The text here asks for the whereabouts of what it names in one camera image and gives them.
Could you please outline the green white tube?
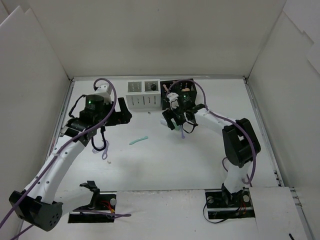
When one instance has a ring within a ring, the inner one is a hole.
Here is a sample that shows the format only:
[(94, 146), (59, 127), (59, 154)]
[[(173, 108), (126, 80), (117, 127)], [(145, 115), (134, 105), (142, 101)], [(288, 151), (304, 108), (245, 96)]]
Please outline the green white tube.
[[(174, 120), (172, 120), (172, 123), (173, 123), (173, 125), (174, 125), (174, 130), (175, 130), (175, 131), (180, 131), (180, 130), (181, 130), (181, 127), (178, 126)], [(164, 118), (161, 118), (161, 119), (160, 119), (160, 124), (168, 127), (168, 123), (167, 123), (167, 121), (166, 121)]]

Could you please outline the purple eyebrow razor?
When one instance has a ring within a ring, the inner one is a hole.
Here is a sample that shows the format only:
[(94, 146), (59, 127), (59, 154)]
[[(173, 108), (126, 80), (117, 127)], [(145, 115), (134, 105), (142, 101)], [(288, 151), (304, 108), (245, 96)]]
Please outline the purple eyebrow razor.
[(185, 139), (185, 138), (186, 138), (186, 137), (185, 137), (185, 131), (183, 130), (182, 127), (180, 127), (180, 132), (181, 132), (181, 138), (182, 138), (182, 139)]

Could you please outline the beige beauty sponge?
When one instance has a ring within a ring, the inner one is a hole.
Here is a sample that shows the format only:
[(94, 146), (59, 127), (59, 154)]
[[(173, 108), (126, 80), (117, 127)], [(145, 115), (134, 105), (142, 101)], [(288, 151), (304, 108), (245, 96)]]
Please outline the beige beauty sponge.
[(188, 87), (181, 89), (181, 92), (190, 92), (191, 90)]

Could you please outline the clear bottle black cap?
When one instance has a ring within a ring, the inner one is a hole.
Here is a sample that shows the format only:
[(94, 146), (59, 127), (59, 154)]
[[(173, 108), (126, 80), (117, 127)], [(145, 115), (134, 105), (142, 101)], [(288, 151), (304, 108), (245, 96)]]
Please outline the clear bottle black cap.
[(152, 83), (149, 85), (149, 90), (150, 91), (157, 91), (158, 90), (158, 86), (155, 83)]

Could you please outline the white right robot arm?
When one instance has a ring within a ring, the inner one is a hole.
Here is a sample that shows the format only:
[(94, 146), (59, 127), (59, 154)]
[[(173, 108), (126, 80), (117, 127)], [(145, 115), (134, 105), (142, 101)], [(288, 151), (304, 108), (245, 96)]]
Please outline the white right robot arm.
[(201, 126), (222, 136), (229, 167), (221, 186), (221, 200), (225, 205), (233, 206), (239, 201), (239, 195), (245, 186), (251, 183), (247, 174), (261, 151), (251, 122), (246, 118), (232, 120), (208, 110), (202, 103), (196, 105), (187, 92), (172, 92), (166, 98), (169, 107), (162, 115), (171, 130), (177, 126), (184, 128), (184, 125), (189, 124), (192, 129), (185, 131), (188, 134), (195, 127)]

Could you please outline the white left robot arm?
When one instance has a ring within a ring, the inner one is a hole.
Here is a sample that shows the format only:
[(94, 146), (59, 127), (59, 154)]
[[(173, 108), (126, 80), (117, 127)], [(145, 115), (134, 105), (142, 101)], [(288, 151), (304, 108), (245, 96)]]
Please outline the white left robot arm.
[[(120, 111), (115, 111), (115, 104)], [(132, 118), (124, 98), (105, 103), (102, 95), (85, 97), (85, 108), (79, 117), (64, 126), (57, 143), (34, 180), (21, 192), (9, 197), (16, 215), (46, 232), (51, 231), (61, 217), (78, 208), (96, 209), (100, 204), (100, 189), (93, 180), (81, 183), (75, 191), (57, 195), (58, 187), (77, 156), (86, 148), (97, 130), (128, 124)]]

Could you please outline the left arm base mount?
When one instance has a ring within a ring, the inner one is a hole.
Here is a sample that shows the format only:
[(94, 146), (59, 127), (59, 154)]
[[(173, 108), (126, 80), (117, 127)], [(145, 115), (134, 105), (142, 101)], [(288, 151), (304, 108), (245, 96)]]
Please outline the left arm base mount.
[[(117, 193), (101, 192), (96, 200), (94, 211), (113, 213), (116, 210)], [(114, 223), (115, 217), (93, 212), (70, 212), (68, 224), (109, 224)]]

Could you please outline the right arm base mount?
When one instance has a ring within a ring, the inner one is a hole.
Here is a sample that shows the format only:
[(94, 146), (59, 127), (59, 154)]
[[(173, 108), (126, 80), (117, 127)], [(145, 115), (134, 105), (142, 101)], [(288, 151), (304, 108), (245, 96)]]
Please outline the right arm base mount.
[(221, 190), (205, 191), (205, 204), (202, 213), (204, 219), (213, 224), (256, 217), (248, 189), (244, 189), (232, 203), (225, 202)]

